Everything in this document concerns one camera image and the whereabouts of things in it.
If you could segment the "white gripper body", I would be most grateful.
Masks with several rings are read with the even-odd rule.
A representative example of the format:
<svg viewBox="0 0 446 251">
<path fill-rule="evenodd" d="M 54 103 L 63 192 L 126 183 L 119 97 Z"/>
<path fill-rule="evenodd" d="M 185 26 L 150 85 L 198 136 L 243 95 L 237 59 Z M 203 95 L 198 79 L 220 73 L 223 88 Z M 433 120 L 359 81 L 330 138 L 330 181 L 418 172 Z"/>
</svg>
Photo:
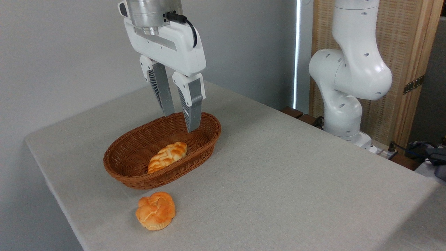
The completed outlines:
<svg viewBox="0 0 446 251">
<path fill-rule="evenodd" d="M 199 32 L 183 17 L 180 1 L 121 1 L 118 11 L 136 52 L 185 76 L 207 65 Z"/>
</svg>

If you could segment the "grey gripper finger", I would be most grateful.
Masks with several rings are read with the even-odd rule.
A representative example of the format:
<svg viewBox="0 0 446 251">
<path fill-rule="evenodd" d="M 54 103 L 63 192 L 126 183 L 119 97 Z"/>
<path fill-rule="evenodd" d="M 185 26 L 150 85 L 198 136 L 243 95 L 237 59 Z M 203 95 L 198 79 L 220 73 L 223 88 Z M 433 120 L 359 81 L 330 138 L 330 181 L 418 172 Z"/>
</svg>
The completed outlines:
<svg viewBox="0 0 446 251">
<path fill-rule="evenodd" d="M 164 116 L 175 113 L 165 65 L 144 55 L 140 56 L 140 65 L 144 78 L 152 87 Z"/>
<path fill-rule="evenodd" d="M 174 72 L 172 79 L 179 91 L 187 130 L 191 133 L 200 126 L 202 101 L 206 98 L 203 76 L 199 73 L 188 77 Z"/>
</svg>

